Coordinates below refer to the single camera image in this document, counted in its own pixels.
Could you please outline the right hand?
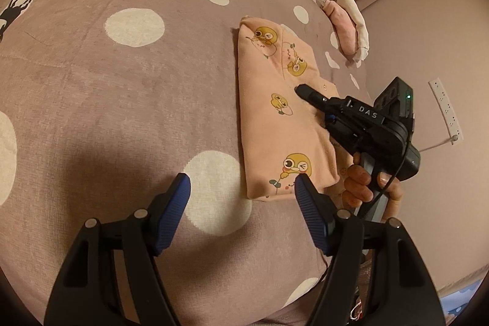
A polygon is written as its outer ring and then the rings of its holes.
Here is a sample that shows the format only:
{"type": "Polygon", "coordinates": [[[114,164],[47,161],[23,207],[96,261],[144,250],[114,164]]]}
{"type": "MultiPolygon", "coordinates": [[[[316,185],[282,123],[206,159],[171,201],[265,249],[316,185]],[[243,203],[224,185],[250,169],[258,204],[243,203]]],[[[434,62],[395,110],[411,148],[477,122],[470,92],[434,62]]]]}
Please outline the right hand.
{"type": "MultiPolygon", "coordinates": [[[[368,188],[371,182],[370,174],[359,165],[352,165],[347,169],[347,177],[344,181],[344,190],[341,201],[344,208],[359,208],[363,203],[373,200],[374,194],[368,188]]],[[[394,179],[386,190],[388,196],[387,206],[382,220],[396,218],[399,214],[404,191],[398,179],[394,179]]]]}

